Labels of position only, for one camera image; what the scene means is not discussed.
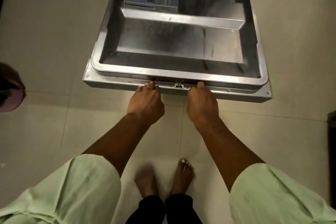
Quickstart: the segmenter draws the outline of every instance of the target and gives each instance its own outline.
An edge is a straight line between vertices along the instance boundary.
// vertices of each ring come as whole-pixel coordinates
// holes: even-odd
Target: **pant leg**
[[[165,215],[165,205],[161,198],[148,196],[140,201],[139,208],[128,218],[126,224],[162,224]]]
[[[193,199],[185,194],[173,194],[166,199],[168,224],[202,224],[193,209]]]

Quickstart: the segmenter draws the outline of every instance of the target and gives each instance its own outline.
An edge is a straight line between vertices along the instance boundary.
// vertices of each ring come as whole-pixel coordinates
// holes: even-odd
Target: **foot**
[[[135,175],[135,184],[138,186],[142,198],[156,195],[158,196],[158,187],[153,167],[149,164],[143,166]]]
[[[187,192],[191,181],[194,178],[194,169],[185,159],[178,162],[177,170],[174,177],[173,186],[169,195]]]

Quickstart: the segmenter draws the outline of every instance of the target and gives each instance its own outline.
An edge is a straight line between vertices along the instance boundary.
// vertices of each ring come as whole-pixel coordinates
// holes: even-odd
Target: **open dishwasher door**
[[[272,98],[252,0],[110,0],[83,77],[136,90],[154,81],[187,95],[198,81],[216,98]]]

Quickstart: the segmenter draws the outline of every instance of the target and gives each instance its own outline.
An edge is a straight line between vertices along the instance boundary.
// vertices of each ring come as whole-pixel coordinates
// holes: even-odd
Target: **forearm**
[[[128,159],[149,127],[140,117],[127,114],[83,154],[103,156],[121,176]]]
[[[249,166],[264,163],[217,117],[196,125],[229,191],[237,177]]]

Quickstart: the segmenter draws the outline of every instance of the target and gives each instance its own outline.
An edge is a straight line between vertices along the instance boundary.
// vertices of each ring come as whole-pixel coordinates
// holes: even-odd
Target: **green shirt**
[[[0,224],[110,224],[121,192],[103,157],[71,159],[0,210]],[[229,198],[236,224],[334,223],[336,211],[316,193],[266,164],[248,167]]]

